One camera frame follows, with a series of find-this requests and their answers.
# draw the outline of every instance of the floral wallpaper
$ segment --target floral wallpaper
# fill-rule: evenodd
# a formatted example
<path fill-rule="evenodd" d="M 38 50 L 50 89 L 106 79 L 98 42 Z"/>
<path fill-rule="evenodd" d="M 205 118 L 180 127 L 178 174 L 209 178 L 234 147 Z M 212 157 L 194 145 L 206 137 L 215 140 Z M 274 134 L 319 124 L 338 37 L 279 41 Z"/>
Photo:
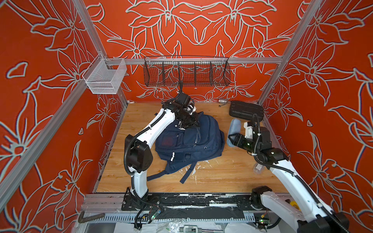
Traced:
<path fill-rule="evenodd" d="M 280 57 L 310 0 L 84 0 L 111 58 L 160 55 Z M 232 64 L 227 87 L 185 87 L 197 101 L 258 100 L 275 64 Z M 176 88 L 146 87 L 140 65 L 129 65 L 128 100 L 160 101 Z"/>
<path fill-rule="evenodd" d="M 373 3 L 325 0 L 264 104 L 315 192 L 373 231 Z"/>
<path fill-rule="evenodd" d="M 70 0 L 2 1 L 0 181 L 97 55 Z M 0 213 L 0 232 L 70 231 L 123 111 L 88 89 Z"/>

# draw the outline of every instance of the black wire basket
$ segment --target black wire basket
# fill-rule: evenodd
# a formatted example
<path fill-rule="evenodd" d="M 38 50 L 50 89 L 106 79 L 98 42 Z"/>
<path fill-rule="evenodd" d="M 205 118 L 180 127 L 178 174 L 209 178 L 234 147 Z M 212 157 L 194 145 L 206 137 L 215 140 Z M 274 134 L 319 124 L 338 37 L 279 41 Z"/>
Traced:
<path fill-rule="evenodd" d="M 228 57 L 152 56 L 145 57 L 146 86 L 228 86 L 231 68 Z"/>

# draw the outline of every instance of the white mesh tray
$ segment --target white mesh tray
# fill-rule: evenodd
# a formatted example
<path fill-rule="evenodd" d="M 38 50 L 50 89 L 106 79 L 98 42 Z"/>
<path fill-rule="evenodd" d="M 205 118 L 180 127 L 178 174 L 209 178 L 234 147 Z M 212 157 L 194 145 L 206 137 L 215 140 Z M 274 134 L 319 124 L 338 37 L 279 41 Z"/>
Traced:
<path fill-rule="evenodd" d="M 110 69 L 106 60 L 99 54 L 83 74 L 83 79 L 93 94 L 116 94 L 126 74 L 124 59 L 120 59 L 116 69 Z"/>

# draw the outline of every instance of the wooden tabletop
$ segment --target wooden tabletop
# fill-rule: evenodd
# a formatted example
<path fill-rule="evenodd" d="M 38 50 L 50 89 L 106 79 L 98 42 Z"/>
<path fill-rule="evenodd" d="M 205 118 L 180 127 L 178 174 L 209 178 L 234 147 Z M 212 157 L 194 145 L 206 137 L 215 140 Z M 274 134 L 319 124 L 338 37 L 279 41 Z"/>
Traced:
<path fill-rule="evenodd" d="M 197 112 L 213 116 L 224 132 L 225 140 L 233 117 L 229 116 L 229 104 L 219 107 L 218 103 L 196 103 Z M 99 182 L 97 192 L 125 192 L 131 186 L 130 176 L 123 167 L 124 142 L 128 134 L 135 135 L 141 131 L 158 113 L 160 103 L 129 104 L 124 119 L 115 139 L 112 151 Z M 161 160 L 151 148 L 154 160 L 148 169 L 148 176 L 164 170 L 166 161 Z M 267 185 L 274 192 L 288 192 L 282 183 L 269 170 L 262 174 L 253 172 L 255 160 L 245 150 L 231 148 L 225 144 L 223 154 L 208 161 L 198 162 L 184 184 L 180 183 L 185 167 L 173 174 L 147 182 L 150 192 L 229 192 L 250 193 L 255 187 Z"/>

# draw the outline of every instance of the navy blue backpack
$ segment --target navy blue backpack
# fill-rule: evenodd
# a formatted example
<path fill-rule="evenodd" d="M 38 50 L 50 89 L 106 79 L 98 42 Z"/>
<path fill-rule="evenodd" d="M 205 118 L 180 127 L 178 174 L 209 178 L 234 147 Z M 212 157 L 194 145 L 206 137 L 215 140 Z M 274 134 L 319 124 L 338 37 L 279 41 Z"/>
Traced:
<path fill-rule="evenodd" d="M 177 172 L 190 164 L 190 168 L 180 180 L 184 183 L 197 162 L 222 155 L 225 138 L 217 121 L 201 112 L 199 122 L 199 128 L 181 129 L 179 121 L 175 120 L 159 135 L 155 143 L 156 152 L 162 160 L 167 161 L 167 165 L 164 171 L 148 176 L 148 181 Z"/>

